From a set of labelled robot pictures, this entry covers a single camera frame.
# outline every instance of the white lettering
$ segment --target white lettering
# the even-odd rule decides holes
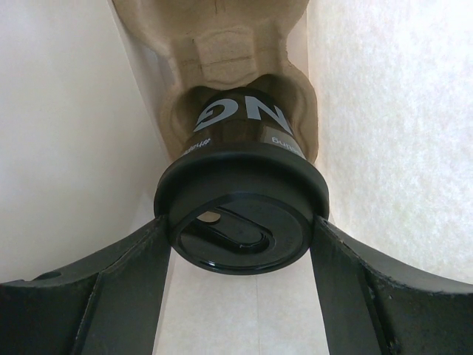
[[[223,112],[217,117],[212,118],[206,122],[203,122],[206,118],[212,116],[214,111],[212,110],[215,106],[223,106]],[[206,109],[200,114],[199,119],[197,120],[197,126],[194,129],[194,132],[200,131],[216,122],[225,120],[227,117],[232,116],[238,110],[238,103],[235,100],[230,98],[223,98],[221,100],[215,101],[212,104],[208,105]]]
[[[296,148],[294,148],[293,146],[291,146],[289,143],[285,143],[283,141],[280,141],[278,138],[276,137],[272,137],[271,140],[273,141],[274,144],[279,144],[280,146],[286,148],[287,150],[289,150],[290,152],[294,153],[294,154],[297,154],[299,157],[301,158],[304,158],[304,155]]]
[[[209,144],[211,142],[211,139],[210,138],[207,138],[205,139],[204,141],[202,142],[199,142],[199,143],[196,143],[194,144],[193,146],[191,146],[189,149],[187,149],[183,155],[186,155],[187,153],[190,153],[192,152],[193,150],[195,149],[198,149],[198,148],[202,148],[203,146],[206,146],[207,144]]]
[[[253,96],[245,96],[245,103],[248,118],[253,120],[261,120],[261,114],[259,113],[259,109],[262,109],[269,116],[271,116],[271,118],[274,119],[282,128],[284,128],[286,132],[288,132],[290,135],[293,134],[289,128],[289,125],[287,124],[284,114],[277,106],[274,107],[274,109],[276,110],[276,113],[274,113],[270,110],[269,107],[267,107],[264,103],[262,103],[257,98],[254,98]]]

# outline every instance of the white wall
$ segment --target white wall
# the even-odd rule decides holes
[[[2,1],[0,13],[6,282],[64,266],[151,220],[168,161],[136,79],[146,71],[148,91],[163,88],[145,65],[157,58],[136,44],[129,61],[106,2]]]
[[[313,0],[316,163],[339,228],[473,283],[472,3]]]

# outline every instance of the black lid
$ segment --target black lid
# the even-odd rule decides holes
[[[198,217],[205,212],[215,220]],[[315,214],[328,217],[328,189],[303,158],[266,143],[206,146],[161,177],[156,216],[189,262],[223,274],[261,274],[298,260]]]

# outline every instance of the black plastic arm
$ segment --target black plastic arm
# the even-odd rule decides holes
[[[151,354],[166,220],[33,281],[0,285],[0,354]]]
[[[331,355],[473,354],[473,285],[401,263],[323,218],[314,233]]]

